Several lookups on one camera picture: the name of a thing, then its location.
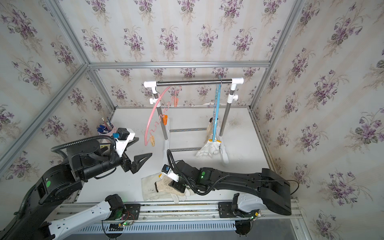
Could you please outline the beige glove black cuff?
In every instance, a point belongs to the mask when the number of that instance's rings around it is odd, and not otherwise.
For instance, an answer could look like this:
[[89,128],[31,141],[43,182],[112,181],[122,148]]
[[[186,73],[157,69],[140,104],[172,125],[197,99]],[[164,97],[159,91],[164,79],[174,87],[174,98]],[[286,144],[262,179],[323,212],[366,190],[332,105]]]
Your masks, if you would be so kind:
[[157,193],[162,193],[167,196],[170,196],[175,204],[178,204],[180,201],[186,201],[188,197],[194,195],[192,190],[190,190],[189,188],[186,188],[185,191],[181,193],[171,187],[170,184],[173,182],[173,180],[165,174],[159,174],[158,177],[160,179],[155,182],[155,189]]
[[218,133],[217,130],[214,130],[214,121],[213,118],[210,118],[209,120],[209,125],[206,130],[206,138],[205,138],[205,143],[207,143],[209,140],[213,139],[213,134],[215,134],[215,140],[218,140]]

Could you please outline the white glove yellow cuff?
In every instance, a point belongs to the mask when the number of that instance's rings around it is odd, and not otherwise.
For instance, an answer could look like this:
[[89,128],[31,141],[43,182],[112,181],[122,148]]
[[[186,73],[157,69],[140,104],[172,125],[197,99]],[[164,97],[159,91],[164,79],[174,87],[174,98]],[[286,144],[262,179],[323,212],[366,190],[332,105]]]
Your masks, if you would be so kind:
[[207,143],[196,153],[197,158],[210,157],[217,155],[220,151],[221,141],[208,140]]

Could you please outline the blue wavy hanger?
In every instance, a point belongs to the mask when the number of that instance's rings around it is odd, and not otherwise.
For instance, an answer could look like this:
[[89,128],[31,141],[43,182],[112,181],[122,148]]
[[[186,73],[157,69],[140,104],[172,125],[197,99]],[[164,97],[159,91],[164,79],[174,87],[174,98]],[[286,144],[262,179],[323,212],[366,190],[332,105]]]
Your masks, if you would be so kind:
[[215,93],[215,101],[214,101],[214,111],[213,111],[213,136],[212,142],[216,142],[216,133],[217,133],[217,125],[218,125],[218,116],[219,116],[219,107],[220,107],[220,95],[221,95],[221,87],[222,87],[222,78],[219,78],[219,83],[216,87]]

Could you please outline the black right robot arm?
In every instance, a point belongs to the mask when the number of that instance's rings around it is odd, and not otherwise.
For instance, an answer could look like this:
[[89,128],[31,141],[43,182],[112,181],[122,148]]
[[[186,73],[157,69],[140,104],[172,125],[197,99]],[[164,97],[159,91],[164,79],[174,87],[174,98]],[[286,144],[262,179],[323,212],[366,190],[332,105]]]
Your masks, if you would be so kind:
[[179,177],[173,188],[178,191],[189,187],[197,195],[205,196],[216,190],[230,190],[259,197],[268,210],[283,216],[290,216],[291,185],[270,169],[260,173],[228,173],[213,168],[190,166],[183,160],[175,161],[172,151],[167,150],[170,169]]

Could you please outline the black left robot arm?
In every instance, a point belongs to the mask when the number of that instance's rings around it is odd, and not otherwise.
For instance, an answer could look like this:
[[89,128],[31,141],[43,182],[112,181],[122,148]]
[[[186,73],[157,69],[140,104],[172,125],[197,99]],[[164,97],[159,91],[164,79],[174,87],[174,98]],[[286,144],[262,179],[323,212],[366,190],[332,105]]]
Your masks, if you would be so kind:
[[89,137],[51,149],[63,162],[47,170],[24,196],[14,219],[1,231],[2,240],[63,240],[97,221],[108,219],[125,205],[119,195],[109,195],[94,207],[58,221],[47,217],[89,179],[102,179],[118,166],[124,172],[137,173],[152,156],[137,155],[131,161],[125,154],[139,140],[119,140],[109,136]]

